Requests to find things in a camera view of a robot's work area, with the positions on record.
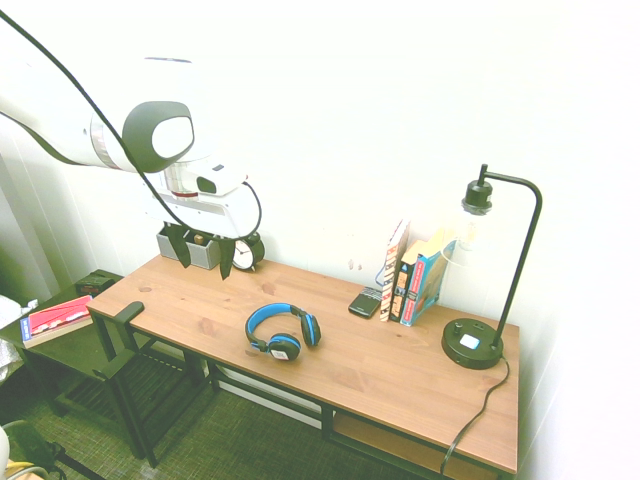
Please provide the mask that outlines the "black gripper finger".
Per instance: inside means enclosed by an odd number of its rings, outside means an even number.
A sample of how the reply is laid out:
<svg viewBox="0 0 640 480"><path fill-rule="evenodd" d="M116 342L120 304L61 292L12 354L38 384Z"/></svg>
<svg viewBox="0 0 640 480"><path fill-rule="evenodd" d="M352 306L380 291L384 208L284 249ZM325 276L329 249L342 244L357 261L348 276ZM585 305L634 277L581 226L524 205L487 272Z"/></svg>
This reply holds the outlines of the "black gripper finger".
<svg viewBox="0 0 640 480"><path fill-rule="evenodd" d="M226 280L231 273L234 259L235 243L235 240L226 238L218 241L220 251L220 275L223 280Z"/></svg>
<svg viewBox="0 0 640 480"><path fill-rule="evenodd" d="M166 236L176 254L178 261L184 268L187 268L191 265L191 254L189 252L187 242L184 238L184 235L186 233L187 228L182 225L166 226Z"/></svg>

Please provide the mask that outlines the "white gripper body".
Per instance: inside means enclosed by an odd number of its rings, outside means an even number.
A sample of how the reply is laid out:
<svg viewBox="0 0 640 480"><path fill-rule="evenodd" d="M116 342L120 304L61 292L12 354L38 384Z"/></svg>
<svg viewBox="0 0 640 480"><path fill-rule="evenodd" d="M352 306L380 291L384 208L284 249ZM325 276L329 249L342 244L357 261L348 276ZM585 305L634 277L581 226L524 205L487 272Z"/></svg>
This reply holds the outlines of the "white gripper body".
<svg viewBox="0 0 640 480"><path fill-rule="evenodd" d="M248 185L240 185L223 196L201 194L176 198L160 192L165 207L153 196L147 197L144 210L151 217L184 225L192 230L227 238L239 238L254 232L261 221L261 205Z"/></svg>

